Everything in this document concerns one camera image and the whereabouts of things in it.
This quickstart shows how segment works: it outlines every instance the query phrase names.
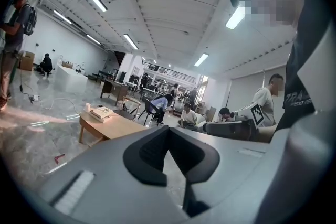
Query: cardboard box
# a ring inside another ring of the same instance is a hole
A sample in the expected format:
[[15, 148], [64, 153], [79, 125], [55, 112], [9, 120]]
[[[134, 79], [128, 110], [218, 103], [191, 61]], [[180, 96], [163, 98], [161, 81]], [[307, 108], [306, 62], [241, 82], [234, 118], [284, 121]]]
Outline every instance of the cardboard box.
[[71, 68], [71, 69], [72, 69], [73, 63], [62, 62], [62, 66], [63, 66], [63, 67], [67, 67], [67, 68]]
[[24, 51], [22, 53], [19, 69], [32, 71], [34, 64], [35, 54], [29, 51]]

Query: floor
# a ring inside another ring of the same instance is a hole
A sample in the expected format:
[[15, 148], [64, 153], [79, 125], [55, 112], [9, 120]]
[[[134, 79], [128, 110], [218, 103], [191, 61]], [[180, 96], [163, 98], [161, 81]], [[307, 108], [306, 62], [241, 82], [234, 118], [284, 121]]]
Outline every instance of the floor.
[[[79, 119], [67, 120], [67, 116], [82, 111], [86, 103], [91, 106], [101, 104], [111, 109], [117, 108], [114, 106], [113, 96], [108, 98], [104, 94], [102, 99], [99, 98], [103, 83], [88, 80], [84, 93], [67, 93], [57, 89], [54, 77], [55, 74], [47, 78], [38, 72], [17, 69], [10, 87], [13, 98], [8, 102], [7, 108], [0, 112], [1, 154], [13, 178], [32, 190], [52, 175], [50, 171], [71, 161], [88, 148], [86, 144], [95, 140], [90, 133], [84, 131], [83, 144], [79, 143]], [[19, 90], [21, 81], [23, 92], [37, 94], [41, 101], [30, 102], [28, 95]], [[75, 107], [64, 99], [70, 100]], [[143, 124], [145, 118], [142, 115], [136, 122]], [[177, 121], [177, 117], [166, 113], [165, 125], [176, 126]], [[149, 117], [146, 127], [155, 126], [156, 122], [151, 122]], [[56, 164], [54, 158], [61, 154], [65, 155]], [[169, 194], [177, 205], [182, 205], [185, 178], [169, 152], [165, 158], [164, 173], [168, 177]]]

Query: white ceiling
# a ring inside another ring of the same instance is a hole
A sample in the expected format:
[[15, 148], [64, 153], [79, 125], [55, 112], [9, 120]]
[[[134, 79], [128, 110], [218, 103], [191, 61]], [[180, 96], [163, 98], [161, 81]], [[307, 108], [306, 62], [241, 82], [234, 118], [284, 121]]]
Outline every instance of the white ceiling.
[[[241, 22], [225, 27], [233, 12], [229, 0], [41, 0], [48, 12], [57, 9], [76, 22], [105, 49], [140, 54], [210, 77], [237, 77], [286, 62], [295, 32]], [[139, 51], [123, 38], [129, 34]], [[195, 61], [208, 53], [199, 68]]]

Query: chair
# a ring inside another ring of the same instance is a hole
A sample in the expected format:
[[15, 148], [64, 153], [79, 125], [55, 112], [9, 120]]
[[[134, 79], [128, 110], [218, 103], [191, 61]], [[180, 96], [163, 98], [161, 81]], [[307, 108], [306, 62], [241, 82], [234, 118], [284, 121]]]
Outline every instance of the chair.
[[147, 118], [148, 118], [148, 115], [152, 115], [152, 119], [153, 120], [153, 116], [159, 116], [160, 115], [160, 112], [159, 112], [159, 109], [154, 106], [148, 99], [145, 99], [145, 110], [142, 111], [141, 115], [138, 117], [138, 119], [142, 116], [142, 114], [146, 112], [147, 113], [147, 117], [146, 117], [146, 120], [145, 120], [145, 123], [143, 124], [143, 126], [145, 126], [146, 124], [146, 121], [147, 121]]

